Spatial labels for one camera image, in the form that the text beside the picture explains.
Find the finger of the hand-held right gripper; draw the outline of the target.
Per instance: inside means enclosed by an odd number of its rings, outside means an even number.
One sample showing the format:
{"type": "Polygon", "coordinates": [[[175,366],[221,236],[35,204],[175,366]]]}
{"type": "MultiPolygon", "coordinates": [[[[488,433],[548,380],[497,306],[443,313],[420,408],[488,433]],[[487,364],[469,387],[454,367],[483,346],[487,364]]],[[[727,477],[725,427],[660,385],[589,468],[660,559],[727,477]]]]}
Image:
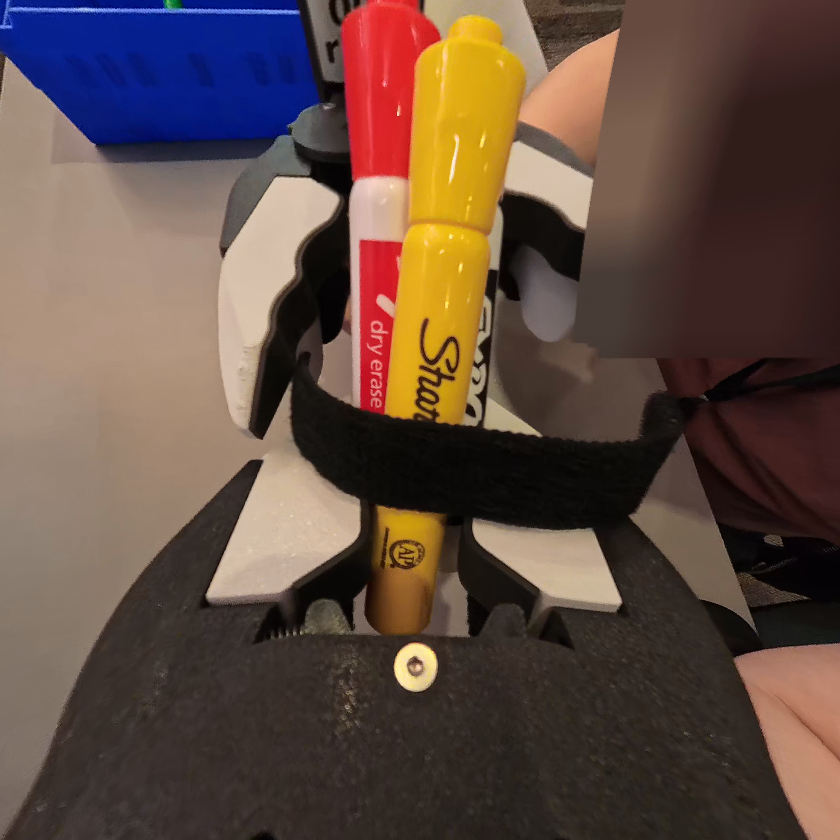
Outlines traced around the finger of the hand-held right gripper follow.
{"type": "Polygon", "coordinates": [[[502,273],[543,342],[574,326],[593,176],[559,141],[515,141],[501,198],[502,273]]]}
{"type": "Polygon", "coordinates": [[[322,284],[347,255],[345,199],[279,176],[228,247],[218,284],[218,353],[229,414],[264,438],[301,355],[322,369],[322,284]]]}

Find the blue plastic bin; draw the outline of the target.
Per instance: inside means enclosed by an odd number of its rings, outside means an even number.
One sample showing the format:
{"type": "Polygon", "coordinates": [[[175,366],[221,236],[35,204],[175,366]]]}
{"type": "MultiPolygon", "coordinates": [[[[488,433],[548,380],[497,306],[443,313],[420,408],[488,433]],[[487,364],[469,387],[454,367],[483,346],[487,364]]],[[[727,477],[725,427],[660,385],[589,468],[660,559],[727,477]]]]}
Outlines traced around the blue plastic bin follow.
{"type": "Polygon", "coordinates": [[[95,144],[274,139],[319,101],[297,2],[1,7],[2,53],[95,144]]]}

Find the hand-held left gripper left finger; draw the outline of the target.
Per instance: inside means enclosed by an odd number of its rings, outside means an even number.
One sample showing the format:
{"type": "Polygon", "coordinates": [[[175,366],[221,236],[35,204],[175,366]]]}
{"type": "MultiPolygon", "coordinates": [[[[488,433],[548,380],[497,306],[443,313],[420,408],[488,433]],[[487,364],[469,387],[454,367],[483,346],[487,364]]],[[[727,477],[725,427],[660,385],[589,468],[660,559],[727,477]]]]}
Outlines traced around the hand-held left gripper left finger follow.
{"type": "Polygon", "coordinates": [[[210,605],[351,605],[370,576],[370,508],[324,479],[286,438],[262,459],[206,591],[210,605]]]}

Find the red capped marker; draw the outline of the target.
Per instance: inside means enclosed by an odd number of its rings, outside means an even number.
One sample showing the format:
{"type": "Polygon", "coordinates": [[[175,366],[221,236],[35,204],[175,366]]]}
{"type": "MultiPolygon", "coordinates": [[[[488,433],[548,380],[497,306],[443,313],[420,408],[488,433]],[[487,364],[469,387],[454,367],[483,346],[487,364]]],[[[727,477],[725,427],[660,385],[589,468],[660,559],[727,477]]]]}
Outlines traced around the red capped marker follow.
{"type": "Polygon", "coordinates": [[[341,29],[353,185],[349,199],[352,402],[385,411],[407,230],[415,65],[439,41],[419,2],[368,2],[341,29]]]}

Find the yellow highlighter marker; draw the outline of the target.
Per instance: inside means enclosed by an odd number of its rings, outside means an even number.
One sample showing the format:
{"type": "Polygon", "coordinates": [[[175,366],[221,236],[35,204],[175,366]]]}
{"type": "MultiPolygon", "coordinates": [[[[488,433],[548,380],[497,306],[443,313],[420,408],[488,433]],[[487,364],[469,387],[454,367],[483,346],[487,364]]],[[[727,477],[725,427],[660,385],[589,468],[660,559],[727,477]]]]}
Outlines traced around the yellow highlighter marker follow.
{"type": "Polygon", "coordinates": [[[508,158],[526,85],[498,23],[457,19],[416,63],[408,229],[385,412],[392,488],[375,510],[365,617],[379,634],[428,625],[445,538],[434,444],[466,411],[508,158]]]}

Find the black capped marker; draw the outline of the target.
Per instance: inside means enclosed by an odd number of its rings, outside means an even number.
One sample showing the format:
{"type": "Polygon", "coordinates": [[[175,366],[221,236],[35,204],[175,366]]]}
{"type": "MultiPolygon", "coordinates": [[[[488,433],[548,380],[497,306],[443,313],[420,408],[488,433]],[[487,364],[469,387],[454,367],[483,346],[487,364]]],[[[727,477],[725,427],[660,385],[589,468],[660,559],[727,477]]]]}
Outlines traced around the black capped marker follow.
{"type": "Polygon", "coordinates": [[[503,235],[503,216],[497,206],[493,228],[489,236],[490,263],[487,272],[483,308],[479,320],[476,351],[469,381],[469,392],[463,425],[483,427],[487,413],[487,393],[490,378],[492,333],[495,321],[498,272],[503,235]]]}

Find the black textured pad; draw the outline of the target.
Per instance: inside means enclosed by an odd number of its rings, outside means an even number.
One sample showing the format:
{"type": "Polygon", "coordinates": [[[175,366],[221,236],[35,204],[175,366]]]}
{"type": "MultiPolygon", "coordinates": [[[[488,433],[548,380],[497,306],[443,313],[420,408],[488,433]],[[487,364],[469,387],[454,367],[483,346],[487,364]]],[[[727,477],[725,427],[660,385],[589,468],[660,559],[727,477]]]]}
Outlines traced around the black textured pad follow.
{"type": "Polygon", "coordinates": [[[764,649],[760,636],[739,614],[714,602],[700,600],[700,603],[705,607],[710,620],[733,657],[764,649]]]}

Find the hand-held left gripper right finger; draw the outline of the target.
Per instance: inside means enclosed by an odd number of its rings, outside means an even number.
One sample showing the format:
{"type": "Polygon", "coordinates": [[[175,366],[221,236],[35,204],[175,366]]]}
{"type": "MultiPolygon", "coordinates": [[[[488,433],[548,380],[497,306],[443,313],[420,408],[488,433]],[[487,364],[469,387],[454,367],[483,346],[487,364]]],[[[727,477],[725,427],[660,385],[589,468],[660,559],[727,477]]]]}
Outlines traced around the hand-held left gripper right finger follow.
{"type": "Polygon", "coordinates": [[[465,520],[459,579],[485,611],[519,606],[529,621],[554,608],[616,613],[622,597],[591,529],[552,531],[465,520]]]}

